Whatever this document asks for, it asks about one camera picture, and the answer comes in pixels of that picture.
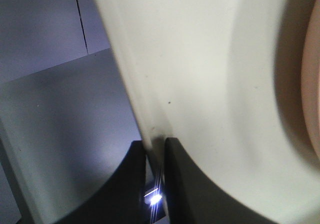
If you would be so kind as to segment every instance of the bright light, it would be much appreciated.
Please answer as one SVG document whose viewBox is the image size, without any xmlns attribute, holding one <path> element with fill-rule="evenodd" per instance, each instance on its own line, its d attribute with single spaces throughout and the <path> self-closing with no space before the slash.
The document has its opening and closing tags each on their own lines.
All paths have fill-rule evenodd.
<svg viewBox="0 0 320 224">
<path fill-rule="evenodd" d="M 160 194 L 154 195 L 150 200 L 150 205 L 157 204 L 161 199 L 162 199 L 162 195 L 160 195 Z"/>
</svg>

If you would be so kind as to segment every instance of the white curved panel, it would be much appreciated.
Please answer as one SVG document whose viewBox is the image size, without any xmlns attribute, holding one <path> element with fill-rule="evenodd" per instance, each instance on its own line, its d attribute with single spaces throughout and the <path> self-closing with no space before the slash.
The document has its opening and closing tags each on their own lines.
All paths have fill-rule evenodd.
<svg viewBox="0 0 320 224">
<path fill-rule="evenodd" d="M 161 140 L 179 138 L 227 193 L 284 224 L 319 215 L 294 72 L 313 1 L 96 0 L 146 148 L 161 160 Z"/>
</svg>

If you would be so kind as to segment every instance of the black plastic part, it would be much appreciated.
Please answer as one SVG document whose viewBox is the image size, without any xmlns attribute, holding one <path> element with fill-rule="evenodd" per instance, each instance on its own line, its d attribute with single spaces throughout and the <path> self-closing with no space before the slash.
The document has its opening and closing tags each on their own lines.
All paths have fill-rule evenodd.
<svg viewBox="0 0 320 224">
<path fill-rule="evenodd" d="M 171 224 L 275 224 L 214 184 L 177 138 L 165 141 L 164 176 Z"/>
<path fill-rule="evenodd" d="M 56 224 L 143 223 L 145 170 L 146 153 L 142 142 L 134 141 L 106 184 L 82 206 Z"/>
</svg>

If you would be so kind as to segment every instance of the led light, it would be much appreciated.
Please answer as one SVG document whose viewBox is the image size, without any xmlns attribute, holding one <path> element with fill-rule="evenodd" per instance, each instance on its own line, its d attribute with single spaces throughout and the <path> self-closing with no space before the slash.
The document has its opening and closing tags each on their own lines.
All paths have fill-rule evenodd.
<svg viewBox="0 0 320 224">
<path fill-rule="evenodd" d="M 150 205 L 152 206 L 152 205 L 157 204 L 161 199 L 162 199 L 162 195 L 160 195 L 160 194 L 154 195 L 150 200 Z"/>
</svg>

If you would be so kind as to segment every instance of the gray wall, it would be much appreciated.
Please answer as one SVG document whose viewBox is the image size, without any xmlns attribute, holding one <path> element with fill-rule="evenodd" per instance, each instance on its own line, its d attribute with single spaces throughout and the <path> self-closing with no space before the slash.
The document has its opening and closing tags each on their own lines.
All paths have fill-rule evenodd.
<svg viewBox="0 0 320 224">
<path fill-rule="evenodd" d="M 1 137 L 37 223 L 52 223 L 112 175 L 140 140 L 109 49 L 0 89 Z"/>
<path fill-rule="evenodd" d="M 88 53 L 110 47 L 94 0 L 78 0 Z M 76 0 L 0 0 L 0 83 L 87 55 Z"/>
</svg>

